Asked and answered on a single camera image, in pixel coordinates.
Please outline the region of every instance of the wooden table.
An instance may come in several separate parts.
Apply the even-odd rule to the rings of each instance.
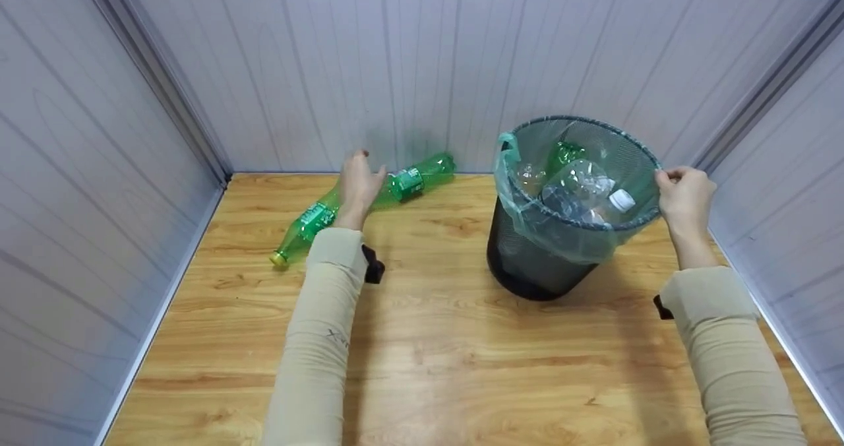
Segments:
[[[331,175],[237,175],[156,335],[109,446],[257,444],[304,266],[272,269]],[[708,444],[675,326],[651,299],[676,269],[652,224],[557,302],[489,274],[489,175],[367,223],[388,265],[355,316],[347,444]],[[766,329],[813,444],[839,444]]]

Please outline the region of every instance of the plastic bottle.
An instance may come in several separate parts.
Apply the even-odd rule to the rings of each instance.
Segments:
[[[272,264],[284,268],[292,257],[307,251],[317,233],[334,223],[338,210],[340,210],[340,190],[335,185],[290,224],[281,244],[269,257]]]
[[[586,150],[575,143],[563,140],[554,143],[554,148],[548,156],[548,163],[545,167],[546,174],[557,174],[568,164],[586,157]]]
[[[438,152],[420,163],[388,174],[375,208],[384,208],[418,197],[437,185],[453,181],[456,165],[448,152]]]
[[[407,202],[437,185],[452,181],[455,170],[452,155],[448,152],[439,152],[418,164],[389,174],[372,207],[386,208]],[[317,233],[334,223],[338,210],[340,210],[340,188],[335,185],[327,194],[302,212],[293,224],[290,224],[281,244],[269,257],[272,263],[284,268],[290,263],[292,257],[304,254],[313,243]]]
[[[554,179],[590,208],[599,206],[615,186],[599,164],[583,158],[567,164]]]
[[[597,164],[575,160],[567,164],[542,190],[541,200],[572,220],[617,224],[636,206],[628,191],[612,191],[615,181]]]
[[[536,164],[526,162],[521,164],[518,168],[519,184],[522,184],[522,190],[530,197],[536,197],[548,181],[548,173]]]
[[[619,189],[609,194],[603,203],[590,209],[585,219],[594,224],[618,224],[623,221],[625,212],[636,206],[633,196]]]

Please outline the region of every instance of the green plastic bottle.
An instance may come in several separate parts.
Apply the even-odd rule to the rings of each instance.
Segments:
[[[388,174],[375,208],[407,202],[437,185],[453,181],[456,164],[448,152],[438,152],[418,164]]]
[[[388,208],[407,202],[437,185],[454,179],[456,166],[454,158],[448,152],[439,152],[418,164],[388,174],[384,187],[378,194],[374,209]],[[340,210],[340,188],[335,185],[327,194],[308,207],[287,229],[284,239],[272,252],[269,259],[280,268],[284,268],[291,259],[307,251],[317,233],[331,226]]]
[[[338,210],[340,210],[340,190],[335,185],[327,194],[302,212],[293,224],[290,224],[281,244],[269,257],[272,264],[284,268],[290,263],[292,257],[307,251],[317,233],[334,223]]]
[[[575,143],[567,143],[562,139],[554,144],[551,153],[548,156],[548,164],[545,168],[545,173],[553,176],[560,172],[568,164],[573,163],[579,158],[587,158],[586,150]]]

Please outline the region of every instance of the beige sleeve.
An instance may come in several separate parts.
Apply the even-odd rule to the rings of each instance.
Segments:
[[[806,444],[759,313],[725,267],[685,269],[660,293],[688,351],[715,446]]]
[[[343,228],[314,239],[264,421],[265,446],[340,444],[352,319],[367,272],[362,242],[361,232]]]

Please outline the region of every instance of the trash can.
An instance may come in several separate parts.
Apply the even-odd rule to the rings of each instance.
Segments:
[[[550,301],[563,296],[597,265],[659,215],[657,158],[629,134],[596,119],[554,115],[532,119],[498,137],[495,202],[487,242],[489,270],[521,298]],[[635,205],[599,223],[567,214],[543,202],[545,191],[526,184],[526,168],[554,166],[561,145],[578,148],[578,158],[599,164]],[[555,183],[553,174],[540,184]]]

